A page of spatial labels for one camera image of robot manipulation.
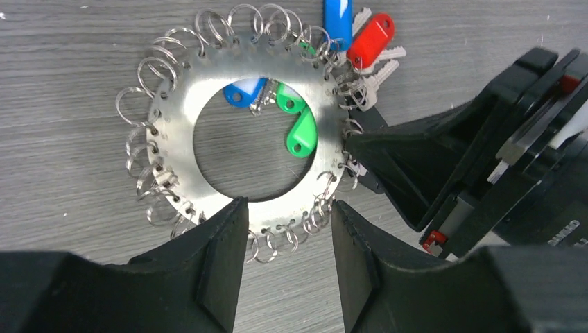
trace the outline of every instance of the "silver key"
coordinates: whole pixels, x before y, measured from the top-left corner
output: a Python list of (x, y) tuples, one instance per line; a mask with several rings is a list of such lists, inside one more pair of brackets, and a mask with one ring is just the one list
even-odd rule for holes
[(378, 58), (376, 58), (373, 64), (371, 64), (369, 67), (362, 68), (359, 71), (359, 73), (363, 75), (371, 74), (374, 72), (374, 68), (376, 67), (378, 62), (384, 60), (398, 59), (402, 57), (406, 57), (406, 50), (402, 46), (397, 46), (393, 49), (384, 50), (382, 51), (382, 53), (380, 53), (380, 55), (378, 55)]
[(398, 60), (390, 60), (388, 61), (376, 74), (370, 75), (367, 78), (361, 78), (363, 85), (365, 86), (365, 98), (362, 104), (359, 104), (359, 110), (367, 111), (372, 106), (376, 105), (378, 101), (378, 89), (380, 89), (380, 84), (384, 82), (394, 71), (400, 63)]

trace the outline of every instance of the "plastic key fob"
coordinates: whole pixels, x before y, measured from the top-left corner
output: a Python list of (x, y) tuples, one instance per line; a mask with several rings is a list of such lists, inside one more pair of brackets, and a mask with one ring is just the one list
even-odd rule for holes
[(334, 51), (347, 51), (353, 42), (353, 6), (352, 0), (324, 0), (324, 27), (332, 40)]
[[(316, 54), (315, 49), (307, 43), (300, 42), (298, 45), (302, 48), (307, 48), (313, 56)], [(294, 89), (284, 83), (279, 83), (277, 86), (276, 104), (282, 111), (291, 114), (301, 112), (306, 107), (306, 101)]]
[(295, 157), (308, 157), (316, 148), (318, 135), (311, 109), (306, 107), (288, 133), (286, 147)]
[(237, 108), (248, 108), (255, 101), (267, 78), (246, 78), (226, 86), (223, 89), (225, 99)]
[(396, 28), (390, 15), (379, 13), (372, 17), (347, 51), (347, 57), (357, 69), (368, 68), (394, 37)]

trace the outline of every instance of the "wood grain table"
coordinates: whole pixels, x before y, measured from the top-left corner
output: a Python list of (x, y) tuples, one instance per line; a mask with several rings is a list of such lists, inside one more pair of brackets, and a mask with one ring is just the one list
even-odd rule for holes
[[(0, 0), (0, 250), (70, 250), (124, 263), (167, 240), (135, 200), (124, 169), (130, 128), (114, 97), (137, 85), (136, 65), (153, 38), (190, 26), (200, 8), (226, 14), (237, 3)], [(277, 3), (321, 24), (321, 1)], [(392, 45), (408, 52), (379, 92), (390, 125), (470, 99), (532, 46), (588, 48), (585, 0), (357, 0), (355, 11), (363, 6), (392, 15)], [(247, 18), (236, 27), (247, 29)], [(148, 101), (126, 107), (138, 117)], [(275, 108), (251, 117), (213, 98), (193, 143), (207, 179), (229, 196), (256, 199), (292, 186), (308, 163), (284, 148), (292, 122)], [(338, 198), (416, 244), (419, 235), (385, 197), (359, 188)], [(328, 230), (293, 255), (245, 267), (235, 331), (343, 331)]]

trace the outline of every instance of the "hole in plate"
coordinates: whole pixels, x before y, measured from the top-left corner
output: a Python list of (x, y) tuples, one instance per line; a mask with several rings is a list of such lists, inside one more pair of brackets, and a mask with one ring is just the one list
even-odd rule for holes
[(303, 179), (314, 160), (295, 157), (284, 142), (297, 117), (275, 103), (253, 117), (248, 108), (235, 110), (223, 92), (204, 106), (193, 130), (193, 153), (202, 181), (223, 195), (246, 196), (250, 202), (277, 198)]
[(238, 92), (233, 94), (233, 101), (240, 102), (243, 97)]

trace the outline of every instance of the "key blade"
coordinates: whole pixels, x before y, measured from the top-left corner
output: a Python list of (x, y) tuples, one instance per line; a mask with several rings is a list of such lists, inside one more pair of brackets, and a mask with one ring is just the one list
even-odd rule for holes
[(353, 36), (357, 34), (361, 27), (370, 19), (372, 16), (372, 10), (368, 7), (363, 7), (363, 9), (355, 15), (353, 18), (353, 26), (352, 26), (352, 33)]
[(402, 46), (397, 46), (393, 49), (387, 49), (382, 51), (382, 53), (380, 53), (380, 55), (378, 56), (378, 60), (384, 61), (402, 57), (406, 57), (406, 50)]
[(390, 60), (388, 61), (376, 74), (373, 75), (374, 77), (374, 85), (376, 90), (380, 88), (382, 82), (384, 82), (394, 71), (400, 66), (400, 62), (398, 60)]

